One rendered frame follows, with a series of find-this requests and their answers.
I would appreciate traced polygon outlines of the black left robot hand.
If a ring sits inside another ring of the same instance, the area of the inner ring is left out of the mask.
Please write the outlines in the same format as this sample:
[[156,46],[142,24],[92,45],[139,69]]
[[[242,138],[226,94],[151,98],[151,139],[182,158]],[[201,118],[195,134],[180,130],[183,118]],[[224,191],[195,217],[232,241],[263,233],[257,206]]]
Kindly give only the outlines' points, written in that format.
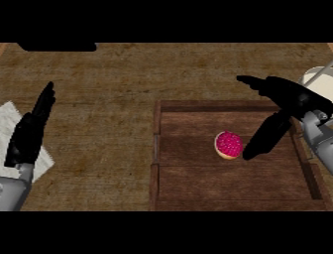
[[9,168],[37,162],[55,102],[55,83],[50,81],[40,94],[34,110],[24,115],[15,127],[4,161],[4,166]]

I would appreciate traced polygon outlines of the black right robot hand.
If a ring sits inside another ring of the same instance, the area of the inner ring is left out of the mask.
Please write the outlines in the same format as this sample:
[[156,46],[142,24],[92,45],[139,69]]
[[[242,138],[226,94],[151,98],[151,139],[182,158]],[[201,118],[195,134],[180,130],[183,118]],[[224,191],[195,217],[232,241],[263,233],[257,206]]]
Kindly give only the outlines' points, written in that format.
[[279,106],[280,110],[263,121],[244,150],[244,158],[251,160],[257,155],[272,151],[291,128],[291,118],[301,120],[307,112],[319,111],[319,123],[323,124],[333,114],[333,102],[297,82],[269,76],[266,79],[239,75],[238,81],[249,85]]

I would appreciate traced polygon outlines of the brown wooden tray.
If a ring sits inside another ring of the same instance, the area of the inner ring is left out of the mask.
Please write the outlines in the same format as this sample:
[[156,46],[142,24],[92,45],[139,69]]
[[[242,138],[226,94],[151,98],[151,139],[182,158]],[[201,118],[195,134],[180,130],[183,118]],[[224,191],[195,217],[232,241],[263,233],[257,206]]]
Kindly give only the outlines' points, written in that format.
[[309,162],[294,126],[272,152],[251,160],[220,157],[229,130],[247,141],[278,110],[269,101],[159,101],[154,118],[154,210],[331,210],[319,166]]

